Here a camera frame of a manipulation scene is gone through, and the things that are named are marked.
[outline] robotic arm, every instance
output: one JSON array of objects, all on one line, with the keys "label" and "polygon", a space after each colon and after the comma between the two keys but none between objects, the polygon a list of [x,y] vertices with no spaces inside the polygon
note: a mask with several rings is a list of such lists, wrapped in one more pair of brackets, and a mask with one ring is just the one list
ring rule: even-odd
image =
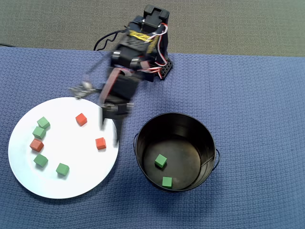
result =
[{"label": "robotic arm", "polygon": [[132,108],[130,101],[138,83],[141,80],[153,82],[156,76],[165,80],[173,67],[167,55],[168,18],[169,11],[147,5],[143,17],[137,16],[129,23],[122,40],[111,52],[109,77],[103,88],[94,89],[89,82],[70,88],[76,98],[100,93],[102,124],[105,118],[114,120],[117,140],[121,136],[123,119]]}]

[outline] foam block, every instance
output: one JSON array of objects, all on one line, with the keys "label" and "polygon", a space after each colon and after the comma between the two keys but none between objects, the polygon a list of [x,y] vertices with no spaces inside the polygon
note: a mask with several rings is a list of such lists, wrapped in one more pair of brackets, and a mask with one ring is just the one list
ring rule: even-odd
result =
[{"label": "foam block", "polygon": [[37,121],[39,127],[45,129],[50,126],[50,123],[45,117],[42,117],[40,120]]},{"label": "foam block", "polygon": [[83,113],[80,113],[75,119],[80,126],[87,123],[87,118],[83,115]]},{"label": "foam block", "polygon": [[39,166],[41,166],[41,167],[44,167],[44,166],[46,165],[46,163],[48,162],[48,159],[47,159],[45,156],[43,156],[43,155],[41,155],[41,154],[38,154],[38,155],[35,157],[34,162],[35,162],[37,165],[39,165]]},{"label": "foam block", "polygon": [[159,166],[160,168],[163,168],[163,166],[166,163],[167,158],[164,157],[163,155],[159,154],[156,158],[156,160],[154,161],[154,163]]},{"label": "foam block", "polygon": [[40,152],[41,149],[43,148],[43,143],[42,143],[41,141],[37,140],[37,139],[34,139],[34,140],[32,141],[32,143],[30,144],[30,147],[31,147],[33,150],[35,150],[35,151],[37,151],[37,152]]},{"label": "foam block", "polygon": [[64,165],[62,163],[59,163],[59,165],[58,165],[58,167],[56,169],[56,172],[61,174],[61,175],[63,175],[63,176],[65,176],[65,175],[67,175],[69,169],[70,169],[69,166]]},{"label": "foam block", "polygon": [[43,139],[43,137],[46,135],[46,130],[37,126],[35,128],[35,130],[33,131],[33,135],[36,137],[36,138],[39,138],[39,139]]},{"label": "foam block", "polygon": [[106,148],[106,142],[103,137],[98,138],[95,140],[97,149],[105,149]]},{"label": "foam block", "polygon": [[163,177],[162,186],[166,188],[172,188],[172,178]]}]

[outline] gray carpet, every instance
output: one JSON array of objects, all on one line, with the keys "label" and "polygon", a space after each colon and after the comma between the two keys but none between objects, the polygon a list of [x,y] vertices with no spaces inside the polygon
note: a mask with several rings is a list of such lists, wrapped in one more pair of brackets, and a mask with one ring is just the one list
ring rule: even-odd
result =
[{"label": "gray carpet", "polygon": [[170,11],[169,52],[305,56],[304,0],[1,0],[0,42],[91,50],[149,3]]}]

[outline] red cube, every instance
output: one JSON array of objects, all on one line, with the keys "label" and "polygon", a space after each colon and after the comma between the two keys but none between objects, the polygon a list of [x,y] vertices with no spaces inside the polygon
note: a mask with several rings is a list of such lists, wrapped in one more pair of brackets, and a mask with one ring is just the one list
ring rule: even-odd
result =
[{"label": "red cube", "polygon": [[85,123],[87,123],[87,118],[83,115],[83,113],[80,113],[77,117],[76,117],[76,121],[77,123],[82,126]]},{"label": "red cube", "polygon": [[30,144],[30,147],[31,147],[33,150],[35,150],[35,151],[37,151],[37,152],[40,152],[41,149],[43,148],[43,143],[42,143],[41,141],[37,140],[37,139],[34,139],[34,140],[32,141],[32,143]]},{"label": "red cube", "polygon": [[98,138],[95,140],[97,149],[105,149],[106,148],[106,142],[103,137]]}]

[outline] table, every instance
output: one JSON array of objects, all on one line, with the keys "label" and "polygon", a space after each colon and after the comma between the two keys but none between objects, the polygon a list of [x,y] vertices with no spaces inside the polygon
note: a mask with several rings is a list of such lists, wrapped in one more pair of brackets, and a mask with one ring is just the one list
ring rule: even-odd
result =
[{"label": "table", "polygon": [[[32,107],[70,96],[106,52],[0,49],[1,228],[290,228],[305,225],[305,58],[170,54],[165,81],[141,82],[118,159],[96,188],[71,199],[26,190],[8,161],[10,134]],[[106,80],[103,62],[92,74]],[[97,101],[97,95],[88,100]],[[181,112],[212,133],[222,158],[198,188],[157,190],[138,168],[134,135]]]}]

